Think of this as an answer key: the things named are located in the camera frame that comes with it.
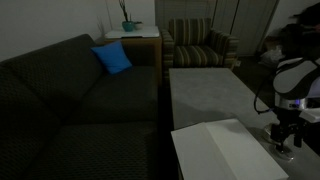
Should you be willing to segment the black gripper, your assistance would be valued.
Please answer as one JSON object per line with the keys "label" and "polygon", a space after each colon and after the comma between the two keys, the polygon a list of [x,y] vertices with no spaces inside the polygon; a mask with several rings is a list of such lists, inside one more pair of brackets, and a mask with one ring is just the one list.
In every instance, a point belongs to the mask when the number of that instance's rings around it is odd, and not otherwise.
{"label": "black gripper", "polygon": [[300,114],[299,110],[277,109],[276,115],[279,123],[271,126],[270,138],[275,142],[276,150],[279,153],[284,153],[284,141],[278,136],[295,134],[294,145],[298,148],[302,147],[302,139],[306,129],[309,127],[309,123],[301,118]]}

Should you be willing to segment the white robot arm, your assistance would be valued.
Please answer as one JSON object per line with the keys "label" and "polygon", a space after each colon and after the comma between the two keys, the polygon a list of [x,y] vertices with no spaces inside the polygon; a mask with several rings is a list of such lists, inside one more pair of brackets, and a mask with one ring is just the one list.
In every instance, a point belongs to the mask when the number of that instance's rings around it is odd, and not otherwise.
{"label": "white robot arm", "polygon": [[270,138],[279,154],[292,159],[285,140],[294,135],[294,145],[302,140],[312,124],[320,122],[320,109],[308,106],[310,99],[320,97],[320,59],[296,58],[281,62],[273,80],[278,124],[271,125]]}

